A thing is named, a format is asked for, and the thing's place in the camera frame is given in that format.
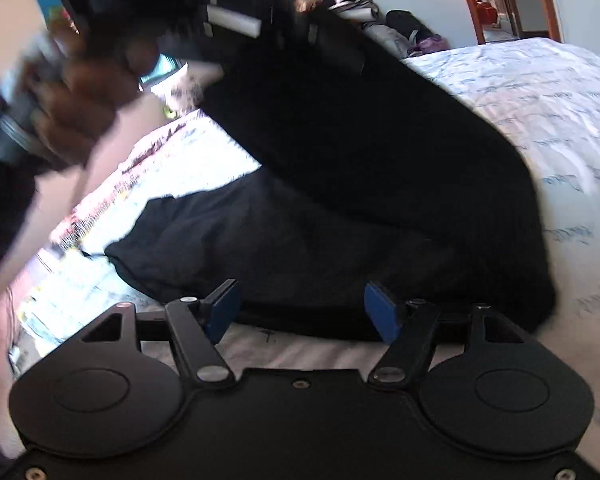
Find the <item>person's left hand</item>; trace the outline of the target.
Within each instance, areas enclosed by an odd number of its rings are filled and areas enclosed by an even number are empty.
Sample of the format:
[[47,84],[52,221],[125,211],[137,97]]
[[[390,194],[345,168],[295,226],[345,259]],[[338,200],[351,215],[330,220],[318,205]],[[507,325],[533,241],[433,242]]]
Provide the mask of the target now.
[[38,102],[33,132],[68,166],[88,161],[118,111],[140,96],[140,78],[159,57],[156,40],[147,38],[129,40],[120,53],[85,51],[82,35],[56,24],[38,32],[0,79],[0,96],[8,104],[26,93]]

